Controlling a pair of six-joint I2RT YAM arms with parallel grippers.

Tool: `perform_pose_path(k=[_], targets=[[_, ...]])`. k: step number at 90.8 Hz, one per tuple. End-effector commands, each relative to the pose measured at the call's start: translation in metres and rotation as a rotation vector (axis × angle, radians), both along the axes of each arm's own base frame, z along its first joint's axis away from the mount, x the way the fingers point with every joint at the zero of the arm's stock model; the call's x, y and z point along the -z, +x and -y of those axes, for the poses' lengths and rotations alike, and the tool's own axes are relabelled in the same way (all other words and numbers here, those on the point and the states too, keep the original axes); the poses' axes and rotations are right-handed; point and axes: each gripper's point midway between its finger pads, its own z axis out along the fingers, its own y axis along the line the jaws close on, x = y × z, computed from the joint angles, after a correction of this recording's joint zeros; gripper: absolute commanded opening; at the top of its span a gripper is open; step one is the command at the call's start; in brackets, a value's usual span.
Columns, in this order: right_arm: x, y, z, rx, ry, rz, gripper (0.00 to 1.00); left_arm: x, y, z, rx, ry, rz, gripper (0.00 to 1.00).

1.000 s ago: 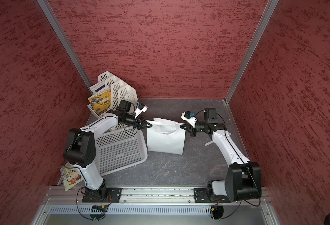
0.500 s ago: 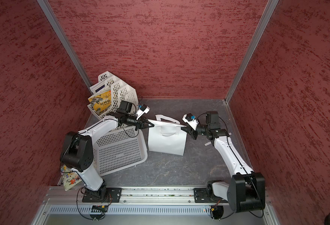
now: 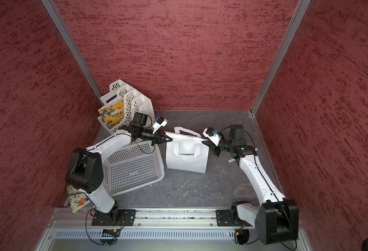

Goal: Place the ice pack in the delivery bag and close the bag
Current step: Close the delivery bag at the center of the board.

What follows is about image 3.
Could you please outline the white insulated delivery bag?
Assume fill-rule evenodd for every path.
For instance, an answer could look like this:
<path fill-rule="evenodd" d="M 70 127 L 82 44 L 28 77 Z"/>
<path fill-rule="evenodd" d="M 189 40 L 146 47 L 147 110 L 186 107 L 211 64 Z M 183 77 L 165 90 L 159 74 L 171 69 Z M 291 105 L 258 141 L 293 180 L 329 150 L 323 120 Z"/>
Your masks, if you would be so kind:
<path fill-rule="evenodd" d="M 174 132 L 166 132 L 172 138 L 166 143 L 166 166 L 168 169 L 205 174 L 209 148 L 202 142 L 201 135 L 190 129 L 174 127 Z"/>

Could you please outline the white perforated plastic basket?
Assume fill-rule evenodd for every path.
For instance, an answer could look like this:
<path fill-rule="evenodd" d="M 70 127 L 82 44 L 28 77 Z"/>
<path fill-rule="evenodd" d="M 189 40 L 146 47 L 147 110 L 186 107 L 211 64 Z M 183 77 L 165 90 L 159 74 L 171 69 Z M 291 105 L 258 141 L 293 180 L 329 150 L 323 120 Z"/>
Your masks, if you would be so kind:
<path fill-rule="evenodd" d="M 160 149 L 149 141 L 122 147 L 103 161 L 103 174 L 112 197 L 160 182 L 165 176 Z"/>

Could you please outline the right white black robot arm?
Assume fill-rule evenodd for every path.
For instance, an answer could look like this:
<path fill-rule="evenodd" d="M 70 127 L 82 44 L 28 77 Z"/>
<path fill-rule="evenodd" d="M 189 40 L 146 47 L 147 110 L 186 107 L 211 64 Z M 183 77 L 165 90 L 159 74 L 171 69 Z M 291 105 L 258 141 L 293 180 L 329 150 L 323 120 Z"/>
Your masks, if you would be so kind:
<path fill-rule="evenodd" d="M 230 153 L 232 159 L 249 179 L 259 202 L 259 209 L 243 202 L 236 204 L 232 211 L 234 217 L 252 225 L 258 239 L 264 244 L 284 244 L 287 241 L 297 241 L 299 229 L 299 208 L 294 200 L 287 199 L 275 186 L 262 167 L 256 149 L 247 144 L 247 132 L 240 124 L 229 126 L 229 138 L 209 127 L 203 135 L 213 155 L 222 152 Z"/>

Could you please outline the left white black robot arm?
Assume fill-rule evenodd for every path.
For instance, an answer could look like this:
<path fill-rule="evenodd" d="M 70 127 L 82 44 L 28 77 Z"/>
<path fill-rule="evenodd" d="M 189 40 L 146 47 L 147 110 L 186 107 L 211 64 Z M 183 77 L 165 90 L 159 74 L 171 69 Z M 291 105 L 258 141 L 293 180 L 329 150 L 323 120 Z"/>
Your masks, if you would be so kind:
<path fill-rule="evenodd" d="M 87 196 L 95 206 L 96 216 L 112 223 L 120 219 L 118 203 L 104 187 L 103 162 L 120 148 L 137 139 L 149 141 L 152 146 L 171 142 L 172 138 L 160 129 L 167 124 L 162 116 L 155 117 L 147 127 L 149 116 L 135 113 L 129 125 L 121 126 L 114 134 L 86 149 L 76 148 L 70 158 L 66 184 L 71 184 Z"/>

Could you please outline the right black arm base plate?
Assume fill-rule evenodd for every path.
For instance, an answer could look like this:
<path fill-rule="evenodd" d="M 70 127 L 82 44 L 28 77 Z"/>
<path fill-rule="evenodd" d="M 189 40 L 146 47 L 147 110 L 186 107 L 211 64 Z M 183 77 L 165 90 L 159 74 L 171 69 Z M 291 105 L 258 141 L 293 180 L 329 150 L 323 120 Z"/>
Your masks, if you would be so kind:
<path fill-rule="evenodd" d="M 231 210 L 216 210 L 216 222 L 219 227 L 250 227 L 251 225 L 238 217 L 234 216 Z"/>

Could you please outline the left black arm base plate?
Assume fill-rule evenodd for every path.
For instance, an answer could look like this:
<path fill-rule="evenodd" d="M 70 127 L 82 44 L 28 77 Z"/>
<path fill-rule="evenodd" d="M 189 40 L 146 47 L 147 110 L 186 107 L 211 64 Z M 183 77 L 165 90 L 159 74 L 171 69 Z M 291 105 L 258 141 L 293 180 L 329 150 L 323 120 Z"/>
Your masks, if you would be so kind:
<path fill-rule="evenodd" d="M 101 213 L 95 210 L 94 218 L 91 225 L 94 227 L 108 226 L 129 226 L 133 225 L 135 220 L 136 210 L 134 209 L 119 209 L 110 213 Z"/>

